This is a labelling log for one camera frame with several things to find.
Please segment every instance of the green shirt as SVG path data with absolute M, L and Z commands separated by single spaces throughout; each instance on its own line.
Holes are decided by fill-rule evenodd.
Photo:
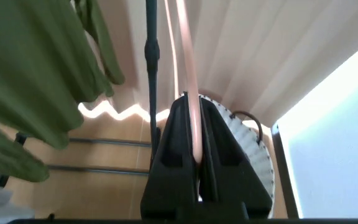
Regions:
M 75 6 L 76 12 L 69 1 L 0 1 L 0 123 L 56 149 L 83 123 L 78 103 L 112 96 L 111 83 L 124 83 L 97 2 Z M 84 30 L 99 45 L 105 74 Z M 48 177 L 40 161 L 1 133 L 0 172 L 33 182 Z

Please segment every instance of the horizontal rod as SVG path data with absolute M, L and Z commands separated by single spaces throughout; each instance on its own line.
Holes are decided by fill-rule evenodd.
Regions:
M 140 142 L 140 141 L 121 140 L 121 139 L 70 138 L 70 142 L 117 144 L 117 145 L 122 145 L 122 146 L 152 147 L 152 144 L 150 142 Z
M 132 174 L 132 175 L 148 175 L 148 170 L 130 170 L 130 169 L 108 169 L 100 167 L 72 167 L 62 165 L 48 165 L 51 170 L 75 171 L 75 172 L 102 172 L 108 174 Z

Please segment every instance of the round white basket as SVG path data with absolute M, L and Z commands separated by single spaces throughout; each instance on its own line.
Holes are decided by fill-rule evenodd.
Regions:
M 260 144 L 257 143 L 258 136 L 256 132 L 244 125 L 242 120 L 238 117 L 230 118 L 230 115 L 232 115 L 231 111 L 207 96 L 200 95 L 200 97 L 214 103 L 224 119 L 224 122 L 227 124 L 236 141 L 239 143 L 242 151 L 249 158 L 252 168 L 254 168 L 255 173 L 258 175 L 260 181 L 272 199 L 272 207 L 268 215 L 268 218 L 272 218 L 275 182 L 273 163 L 270 158 L 269 150 L 263 141 L 261 141 Z

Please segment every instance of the hanging clothes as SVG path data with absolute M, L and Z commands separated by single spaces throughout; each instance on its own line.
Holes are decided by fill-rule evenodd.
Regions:
M 124 83 L 96 1 L 0 2 L 0 123 L 56 149 L 83 117 L 78 103 L 91 102 L 111 84 Z M 98 44 L 104 73 L 85 37 Z M 0 172 L 32 182 L 48 177 L 45 165 L 0 133 Z

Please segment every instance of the floor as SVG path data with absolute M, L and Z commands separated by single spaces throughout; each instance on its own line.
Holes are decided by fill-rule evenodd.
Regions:
M 14 130 L 3 130 L 14 138 Z M 102 114 L 86 119 L 70 136 L 150 141 L 150 129 L 149 123 L 136 115 L 116 121 Z M 272 145 L 266 143 L 272 153 Z M 70 143 L 64 151 L 56 151 L 36 139 L 26 140 L 24 146 L 47 164 L 148 169 L 150 162 L 150 148 L 144 147 Z M 286 218 L 278 172 L 276 175 L 275 218 Z M 43 183 L 11 177 L 6 188 L 14 192 L 13 203 L 35 209 L 37 218 L 54 213 L 57 218 L 139 219 L 146 182 L 145 176 L 50 171 L 50 178 Z

